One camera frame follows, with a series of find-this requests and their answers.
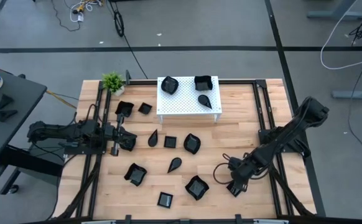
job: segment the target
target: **black square bowl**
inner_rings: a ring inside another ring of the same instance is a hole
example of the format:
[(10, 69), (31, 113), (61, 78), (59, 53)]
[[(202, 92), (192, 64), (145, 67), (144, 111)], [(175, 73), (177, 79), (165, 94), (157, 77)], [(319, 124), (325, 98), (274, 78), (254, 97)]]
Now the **black square bowl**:
[(166, 136), (164, 137), (164, 147), (175, 149), (177, 146), (177, 137)]
[(173, 195), (161, 192), (157, 205), (165, 208), (170, 208), (171, 202), (173, 201)]
[(149, 114), (151, 112), (152, 106), (148, 105), (146, 103), (142, 103), (142, 105), (139, 107), (138, 111), (143, 113), (144, 115)]
[(130, 117), (132, 108), (134, 107), (134, 104), (120, 101), (118, 104), (118, 108), (116, 109), (116, 114), (123, 114), (125, 117)]
[(206, 182), (196, 175), (192, 177), (191, 181), (185, 186), (185, 189), (195, 200), (199, 200), (204, 196), (209, 187)]
[(124, 175), (124, 179), (131, 180), (131, 183), (138, 187), (144, 179), (145, 174), (147, 174), (145, 168), (133, 163), (127, 171), (127, 174)]
[(204, 75), (200, 77), (195, 77), (195, 90), (204, 91), (212, 89), (213, 83), (211, 82), (211, 76)]

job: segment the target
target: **potted plant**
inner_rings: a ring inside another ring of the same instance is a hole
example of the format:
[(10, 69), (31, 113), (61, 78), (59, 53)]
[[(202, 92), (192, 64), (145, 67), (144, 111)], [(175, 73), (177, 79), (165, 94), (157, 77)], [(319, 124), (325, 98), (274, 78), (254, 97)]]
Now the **potted plant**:
[(120, 96), (124, 93), (124, 80), (117, 72), (103, 74), (103, 87), (109, 89), (116, 96)]

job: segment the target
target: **white shelf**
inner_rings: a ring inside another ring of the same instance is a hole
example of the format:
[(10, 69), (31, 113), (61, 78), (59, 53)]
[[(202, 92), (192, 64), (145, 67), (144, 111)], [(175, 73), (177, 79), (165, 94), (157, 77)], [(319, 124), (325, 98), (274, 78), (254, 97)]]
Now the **white shelf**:
[[(211, 77), (213, 89), (207, 91), (195, 90), (195, 77), (172, 77), (179, 82), (179, 87), (173, 95), (162, 90), (161, 84), (164, 78), (157, 78), (156, 113), (161, 119), (162, 116), (170, 115), (222, 114), (218, 77)], [(200, 95), (206, 95), (210, 99), (212, 109), (198, 102)]]

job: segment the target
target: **black table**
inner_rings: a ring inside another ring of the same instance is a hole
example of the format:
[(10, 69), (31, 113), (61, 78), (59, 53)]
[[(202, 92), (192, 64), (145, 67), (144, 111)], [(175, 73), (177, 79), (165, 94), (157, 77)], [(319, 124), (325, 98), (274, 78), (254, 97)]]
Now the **black table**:
[(60, 176), (62, 171), (60, 164), (31, 156), (25, 150), (8, 145), (9, 141), (41, 100), (47, 87), (2, 70), (0, 70), (0, 76), (4, 80), (3, 86), (0, 88), (0, 100), (3, 94), (14, 99), (14, 102), (7, 105), (3, 110), (18, 111), (5, 122), (0, 122), (0, 175), (8, 165), (13, 165), (44, 174)]

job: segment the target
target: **desk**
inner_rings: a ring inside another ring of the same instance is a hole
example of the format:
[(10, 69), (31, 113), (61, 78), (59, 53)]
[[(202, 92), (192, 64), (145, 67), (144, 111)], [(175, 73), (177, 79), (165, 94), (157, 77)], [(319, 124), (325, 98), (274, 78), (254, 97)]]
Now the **desk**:
[[(10, 96), (14, 100), (3, 110), (18, 111), (5, 122), (0, 122), (0, 175), (4, 172), (7, 165), (23, 167), (50, 175), (59, 175), (62, 170), (61, 165), (33, 157), (22, 149), (8, 145), (9, 141), (43, 97), (47, 87), (16, 77), (2, 70), (0, 70), (0, 76), (4, 80), (0, 88), (0, 100), (3, 94)], [(10, 180), (15, 180), (17, 174), (19, 173), (16, 170)]]
[[(276, 125), (283, 126), (290, 121), (291, 113), (281, 79), (266, 80)], [(95, 103), (99, 81), (83, 82), (77, 108), (78, 119), (85, 119), (88, 107)], [(109, 154), (112, 142), (108, 143), (107, 153), (102, 158), (94, 219), (120, 219), (132, 215), (132, 219), (213, 219), (234, 218), (275, 218), (274, 204), (269, 177), (249, 181), (248, 191), (233, 197), (225, 185), (217, 184), (212, 177), (215, 166), (225, 160), (222, 154), (242, 157), (259, 146), (260, 124), (252, 85), (220, 85), (223, 114), (218, 123), (211, 116), (172, 116), (159, 124), (156, 111), (156, 85), (131, 85), (120, 97), (112, 96), (108, 120), (116, 123), (115, 111), (119, 101), (134, 103), (132, 115), (124, 121), (124, 128), (138, 135), (132, 152), (120, 150), (118, 157)], [(260, 90), (261, 104), (264, 104)], [(104, 104), (105, 93), (101, 99)], [(151, 113), (143, 115), (137, 110), (142, 102), (152, 105)], [(263, 111), (266, 127), (269, 128), (266, 110)], [(149, 136), (158, 130), (159, 142), (151, 148), (147, 144)], [(183, 140), (188, 133), (202, 140), (200, 150), (192, 155), (183, 148)], [(164, 148), (164, 136), (176, 136), (177, 148)], [(285, 172), (289, 186), (311, 212), (315, 205), (305, 170), (303, 159), (297, 153), (283, 153)], [(173, 158), (180, 157), (182, 165), (167, 174)], [(85, 156), (76, 156), (64, 168), (59, 187), (58, 204), (54, 217), (61, 214), (80, 189)], [(139, 187), (126, 181), (123, 176), (135, 162), (147, 169)], [(223, 167), (218, 169), (218, 178), (229, 180), (230, 172)], [(185, 190), (185, 185), (199, 175), (209, 186), (202, 199), (196, 201)], [(278, 188), (283, 214), (286, 214), (282, 190)], [(160, 192), (174, 195), (170, 209), (158, 207)], [(86, 215), (90, 193), (84, 201), (83, 214)]]

